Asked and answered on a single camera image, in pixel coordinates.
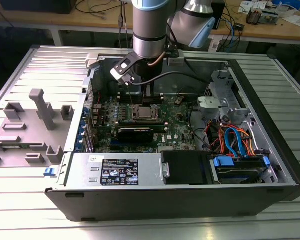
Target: warning label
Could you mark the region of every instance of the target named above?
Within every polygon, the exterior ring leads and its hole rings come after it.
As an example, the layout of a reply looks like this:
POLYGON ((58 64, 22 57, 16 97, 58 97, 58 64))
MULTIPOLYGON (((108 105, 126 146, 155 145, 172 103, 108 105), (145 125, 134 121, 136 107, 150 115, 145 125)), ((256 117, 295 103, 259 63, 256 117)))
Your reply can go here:
POLYGON ((104 159, 102 161, 101 185, 138 185, 138 159, 104 159))

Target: wooden workbench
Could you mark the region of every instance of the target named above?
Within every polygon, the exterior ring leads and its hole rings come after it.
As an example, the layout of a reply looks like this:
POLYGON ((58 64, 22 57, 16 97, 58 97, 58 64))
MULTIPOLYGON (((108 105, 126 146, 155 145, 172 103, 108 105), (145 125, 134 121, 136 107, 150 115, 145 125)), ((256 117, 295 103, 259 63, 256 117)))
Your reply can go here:
MULTIPOLYGON (((300 26, 296 26, 284 21, 283 19, 279 19, 277 25, 246 24, 246 15, 238 14, 240 2, 240 0, 226 0, 231 16, 235 18, 237 23, 245 25, 241 37, 242 41, 300 44, 300 26)), ((106 1, 90 0, 91 5, 103 3, 106 3, 106 1)), ((95 10, 101 11, 118 5, 118 2, 111 2, 106 6, 96 7, 95 10)), ((85 2, 82 3, 79 8, 83 11, 88 11, 88 5, 85 2)), ((15 27, 50 30, 56 45, 62 45, 59 30, 117 33, 120 7, 107 11, 105 20, 88 13, 79 12, 76 9, 74 9, 69 15, 64 15, 55 13, 4 11, 0 5, 0 11, 15 27)), ((133 27, 132 12, 132 5, 128 4, 126 6, 126 15, 130 33, 132 33, 131 29, 133 27)), ((1 15, 0 25, 8 26, 8 23, 1 17, 1 15)), ((211 32, 210 38, 215 41, 220 41, 226 38, 228 34, 229 30, 226 26, 226 22, 222 21, 219 29, 211 32)))

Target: table leg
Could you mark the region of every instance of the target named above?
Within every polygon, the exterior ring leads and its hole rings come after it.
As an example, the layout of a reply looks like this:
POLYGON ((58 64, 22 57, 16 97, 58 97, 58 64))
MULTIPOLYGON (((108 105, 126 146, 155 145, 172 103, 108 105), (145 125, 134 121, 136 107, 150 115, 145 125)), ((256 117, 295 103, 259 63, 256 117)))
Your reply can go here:
POLYGON ((59 32, 59 30, 56 28, 50 28, 49 30, 52 34, 54 45, 55 46, 63 46, 64 42, 62 40, 61 33, 59 32))
POLYGON ((222 39, 224 39, 223 35, 212 35, 211 43, 210 43, 208 52, 212 52, 212 53, 217 52, 220 41, 222 39))

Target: sticker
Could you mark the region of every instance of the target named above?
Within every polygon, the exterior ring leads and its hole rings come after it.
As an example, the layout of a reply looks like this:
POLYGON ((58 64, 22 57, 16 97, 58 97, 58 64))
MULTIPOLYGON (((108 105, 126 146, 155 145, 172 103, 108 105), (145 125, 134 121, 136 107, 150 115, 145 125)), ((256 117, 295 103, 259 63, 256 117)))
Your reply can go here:
POLYGON ((101 161, 105 158, 105 156, 98 156, 98 155, 90 155, 89 162, 90 163, 101 163, 101 161))
POLYGON ((103 159, 100 182, 103 186, 139 185, 138 159, 103 159))

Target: motherboard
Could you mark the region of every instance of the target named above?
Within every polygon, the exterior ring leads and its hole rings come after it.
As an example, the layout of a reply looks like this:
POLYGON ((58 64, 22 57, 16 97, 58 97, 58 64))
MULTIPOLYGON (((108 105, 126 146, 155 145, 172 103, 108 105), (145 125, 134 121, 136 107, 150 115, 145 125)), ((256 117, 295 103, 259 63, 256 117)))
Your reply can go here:
POLYGON ((188 104, 165 96, 161 104, 122 104, 109 97, 94 105, 96 153, 160 153, 195 150, 188 104))

